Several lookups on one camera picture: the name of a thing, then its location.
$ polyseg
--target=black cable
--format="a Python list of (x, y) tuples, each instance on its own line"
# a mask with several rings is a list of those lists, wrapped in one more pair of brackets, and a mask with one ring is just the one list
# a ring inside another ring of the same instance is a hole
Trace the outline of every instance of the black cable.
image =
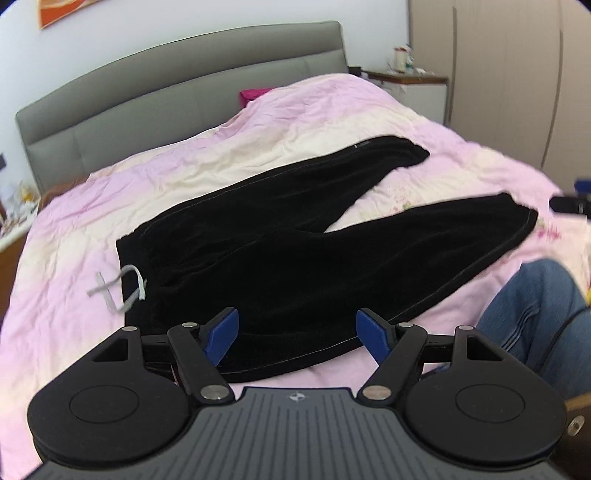
[(554, 347), (556, 346), (556, 343), (558, 342), (558, 339), (560, 339), (560, 336), (563, 334), (563, 332), (566, 330), (566, 327), (568, 327), (573, 320), (580, 315), (581, 313), (589, 310), (590, 307), (585, 307), (584, 309), (580, 309), (578, 311), (576, 311), (575, 313), (573, 313), (567, 320), (566, 322), (564, 322), (560, 328), (558, 329), (558, 332), (556, 332), (554, 334), (554, 336), (552, 337), (552, 340), (550, 342), (550, 344), (548, 345), (548, 347), (546, 348), (544, 355), (542, 355), (542, 358), (540, 359), (540, 361), (537, 363), (537, 365), (532, 369), (535, 373), (537, 373), (538, 375), (540, 374), (540, 371), (542, 370), (542, 368), (544, 368), (544, 365), (546, 363), (546, 360), (548, 360), (548, 357), (550, 356), (550, 354), (552, 353), (552, 350), (554, 349)]

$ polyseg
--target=person's leg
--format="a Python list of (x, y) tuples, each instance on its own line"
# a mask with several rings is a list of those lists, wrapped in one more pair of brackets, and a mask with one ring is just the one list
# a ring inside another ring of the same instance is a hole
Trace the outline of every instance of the person's leg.
[(591, 314), (585, 307), (570, 274), (553, 260), (538, 260), (521, 266), (485, 310), (477, 328), (564, 398), (572, 398), (591, 391)]

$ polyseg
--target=black sweatpants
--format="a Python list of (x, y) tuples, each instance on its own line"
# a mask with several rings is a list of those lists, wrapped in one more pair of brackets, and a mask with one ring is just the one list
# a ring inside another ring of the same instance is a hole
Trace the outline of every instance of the black sweatpants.
[[(236, 307), (239, 335), (219, 369), (243, 382), (360, 346), (361, 307), (411, 320), (519, 245), (537, 220), (500, 194), (324, 232), (391, 170), (427, 156), (409, 140), (378, 137), (163, 212), (117, 241), (121, 265), (148, 280), (126, 325), (165, 333)], [(122, 288), (126, 299), (136, 279)]]

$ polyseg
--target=logo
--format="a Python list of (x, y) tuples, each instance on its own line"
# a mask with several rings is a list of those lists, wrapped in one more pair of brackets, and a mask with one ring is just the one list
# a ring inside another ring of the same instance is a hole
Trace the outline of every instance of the logo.
[(306, 396), (303, 393), (295, 392), (293, 395), (288, 397), (290, 400), (293, 400), (296, 403), (301, 402), (302, 400), (306, 399)]

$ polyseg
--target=nightstand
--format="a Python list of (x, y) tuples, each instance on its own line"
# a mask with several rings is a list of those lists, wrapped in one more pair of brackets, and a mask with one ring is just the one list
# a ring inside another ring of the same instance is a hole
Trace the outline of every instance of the nightstand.
[(35, 216), (27, 218), (5, 236), (0, 237), (0, 327), (8, 310), (14, 278), (17, 274), (18, 260), (25, 246), (27, 233), (33, 225)]
[(443, 124), (447, 105), (447, 77), (432, 73), (385, 73), (364, 70), (368, 80), (419, 115)]

